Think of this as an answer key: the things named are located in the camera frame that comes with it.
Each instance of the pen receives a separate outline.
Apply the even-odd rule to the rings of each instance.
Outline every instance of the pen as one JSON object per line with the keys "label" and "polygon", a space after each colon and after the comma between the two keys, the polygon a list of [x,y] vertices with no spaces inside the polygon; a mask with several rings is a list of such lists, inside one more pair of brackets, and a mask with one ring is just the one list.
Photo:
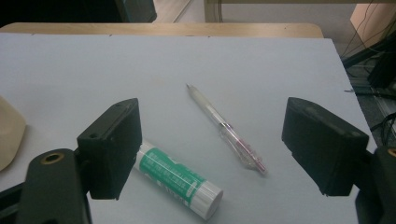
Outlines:
{"label": "pen", "polygon": [[257,169],[261,174],[266,173],[266,168],[262,164],[262,158],[259,157],[234,130],[212,104],[192,85],[187,84],[189,94],[192,99],[201,107],[202,110],[219,126],[221,136],[233,149],[240,161],[249,169]]}

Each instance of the beige object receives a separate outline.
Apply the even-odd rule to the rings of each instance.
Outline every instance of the beige object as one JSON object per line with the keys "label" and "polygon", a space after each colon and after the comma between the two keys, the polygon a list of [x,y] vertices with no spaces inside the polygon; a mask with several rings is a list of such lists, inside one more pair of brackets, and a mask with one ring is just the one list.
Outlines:
{"label": "beige object", "polygon": [[25,126],[23,116],[0,96],[0,171],[6,168],[17,154]]}

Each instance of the transparent pen barrel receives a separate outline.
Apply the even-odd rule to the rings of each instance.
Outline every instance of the transparent pen barrel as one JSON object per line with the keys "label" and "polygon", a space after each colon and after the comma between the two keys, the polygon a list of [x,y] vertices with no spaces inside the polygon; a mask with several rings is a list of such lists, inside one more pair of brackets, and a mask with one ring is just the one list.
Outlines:
{"label": "transparent pen barrel", "polygon": [[258,157],[256,152],[239,137],[233,128],[227,123],[220,124],[221,137],[230,145],[235,155],[249,169],[257,168],[257,161],[261,162],[262,158]]}

